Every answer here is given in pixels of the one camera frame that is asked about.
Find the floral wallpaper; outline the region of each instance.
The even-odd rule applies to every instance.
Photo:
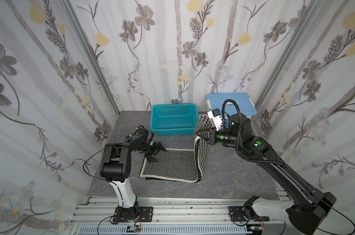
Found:
[[[257,100],[310,1],[71,3],[121,110],[194,103],[203,111],[209,93]]]
[[[253,124],[355,223],[355,0],[323,2]],[[335,212],[320,228],[352,230]]]
[[[59,2],[0,1],[0,234],[69,232],[116,120],[96,81]]]

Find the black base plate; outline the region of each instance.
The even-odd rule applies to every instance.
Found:
[[[244,218],[244,214],[243,214],[242,209],[243,209],[243,206],[229,206],[228,207],[232,222],[246,222],[247,221]],[[267,216],[263,216],[263,220],[264,221],[269,221],[270,219]],[[261,219],[257,218],[254,221],[261,222]]]
[[[127,219],[123,217],[121,214],[121,207],[116,207],[115,214],[112,220],[110,220],[111,224],[118,224],[119,222],[128,222]],[[141,213],[141,223],[151,222],[153,219],[153,207],[152,206],[143,206],[139,207],[139,211]]]
[[[151,222],[153,219],[153,207],[152,206],[142,206],[139,208],[141,213],[141,223]]]

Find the teal plastic basket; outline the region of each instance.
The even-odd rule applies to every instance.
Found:
[[[154,105],[150,129],[158,135],[193,134],[198,118],[194,104]]]

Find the blue box lid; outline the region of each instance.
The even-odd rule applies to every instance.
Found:
[[[222,113],[222,105],[223,102],[227,99],[232,99],[236,101],[239,105],[240,111],[242,114],[246,116],[255,116],[257,114],[257,110],[253,105],[252,101],[250,100],[248,94],[246,93],[218,93],[218,94],[208,94],[206,96],[207,103],[209,106],[209,111],[214,109],[219,109]],[[225,107],[226,113],[230,116],[236,114],[235,105],[228,102]]]

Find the houndstooth fabric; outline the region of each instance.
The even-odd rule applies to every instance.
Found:
[[[211,127],[209,117],[200,115],[194,131],[208,127]],[[139,176],[187,183],[196,183],[202,179],[209,150],[206,140],[195,135],[194,149],[167,148],[166,150],[154,156],[158,162],[147,162],[144,158]]]
[[[200,115],[199,120],[197,121],[197,124],[194,128],[194,131],[196,132],[197,130],[201,130],[209,127],[212,127],[209,117],[207,115]],[[204,131],[201,134],[207,136],[208,131]],[[203,168],[205,166],[205,159],[206,156],[208,156],[210,145],[206,140],[198,137],[197,135],[194,135],[194,137],[195,137],[194,140],[195,157],[197,159],[197,166],[199,169],[197,182],[199,182],[202,179]]]

